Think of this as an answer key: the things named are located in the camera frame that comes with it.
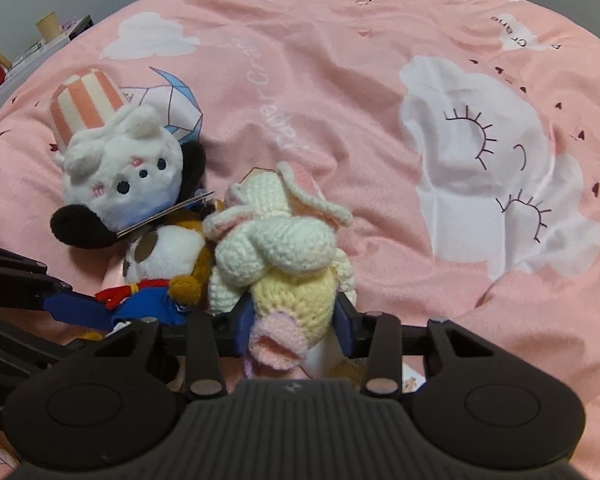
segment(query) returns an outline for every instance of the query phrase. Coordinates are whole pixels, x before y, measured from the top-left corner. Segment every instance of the paper cup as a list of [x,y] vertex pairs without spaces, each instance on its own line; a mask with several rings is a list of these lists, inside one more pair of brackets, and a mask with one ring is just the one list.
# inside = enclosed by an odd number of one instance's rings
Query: paper cup
[[36,23],[36,27],[47,43],[60,36],[60,25],[55,12],[48,13],[48,15]]

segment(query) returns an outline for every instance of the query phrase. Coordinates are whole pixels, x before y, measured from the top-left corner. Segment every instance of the black eye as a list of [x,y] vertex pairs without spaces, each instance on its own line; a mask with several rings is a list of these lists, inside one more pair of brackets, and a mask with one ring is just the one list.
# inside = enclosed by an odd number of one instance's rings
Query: black eye
[[129,189],[131,188],[131,186],[129,186],[129,183],[126,180],[122,180],[118,183],[118,186],[116,187],[116,189],[118,190],[118,193],[122,194],[122,195],[126,195],[129,192]]

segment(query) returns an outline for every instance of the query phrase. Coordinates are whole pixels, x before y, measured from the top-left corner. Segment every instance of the pink bedding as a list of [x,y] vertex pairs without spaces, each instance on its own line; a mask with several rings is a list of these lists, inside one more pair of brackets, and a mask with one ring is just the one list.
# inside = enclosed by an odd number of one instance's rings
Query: pink bedding
[[565,381],[587,410],[573,464],[600,479],[600,40],[520,0],[131,4],[0,111],[0,246],[94,293],[107,269],[120,278],[112,251],[69,250],[48,227],[49,98],[88,67],[179,135],[196,134],[196,102],[220,196],[253,166],[310,168],[356,217],[340,246],[359,309],[452,317]]

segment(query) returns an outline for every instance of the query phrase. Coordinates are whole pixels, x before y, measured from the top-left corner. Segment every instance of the eyelash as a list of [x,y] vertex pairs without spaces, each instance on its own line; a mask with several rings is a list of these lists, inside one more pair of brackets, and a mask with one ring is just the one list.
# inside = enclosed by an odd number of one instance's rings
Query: eyelash
[[446,112],[444,112],[444,115],[445,115],[445,119],[447,121],[469,121],[473,124],[477,124],[477,126],[480,128],[480,130],[482,132],[482,135],[484,136],[484,140],[482,141],[482,147],[480,148],[480,152],[478,152],[478,154],[474,157],[474,159],[478,160],[480,162],[480,164],[482,164],[484,171],[486,171],[487,166],[485,165],[484,161],[482,160],[482,154],[483,153],[491,153],[491,155],[493,155],[493,152],[491,150],[487,150],[487,148],[486,148],[487,142],[488,141],[489,142],[498,142],[498,139],[490,139],[489,137],[487,137],[486,129],[491,128],[493,126],[493,124],[487,124],[487,126],[482,126],[478,122],[478,118],[482,115],[482,112],[478,113],[474,118],[469,117],[469,105],[464,106],[464,117],[458,116],[458,112],[456,111],[455,108],[454,108],[454,117],[447,117]]
[[546,228],[546,224],[544,222],[542,222],[542,215],[544,213],[549,213],[551,212],[550,209],[543,209],[540,210],[538,208],[538,206],[542,203],[542,201],[537,202],[535,204],[532,204],[531,201],[534,199],[533,197],[531,197],[527,202],[524,202],[520,197],[522,196],[522,189],[520,190],[520,192],[518,192],[518,196],[516,198],[513,198],[513,195],[509,195],[509,201],[507,202],[506,206],[502,206],[502,202],[500,202],[500,200],[496,199],[496,202],[498,203],[498,205],[500,206],[500,209],[502,209],[502,212],[504,213],[511,204],[513,204],[514,202],[518,202],[521,203],[522,205],[526,205],[529,206],[533,209],[536,210],[536,213],[538,213],[538,225],[536,227],[536,234],[534,235],[534,240],[538,243],[540,243],[540,239],[538,238],[538,233],[540,232],[540,228],[544,227]]

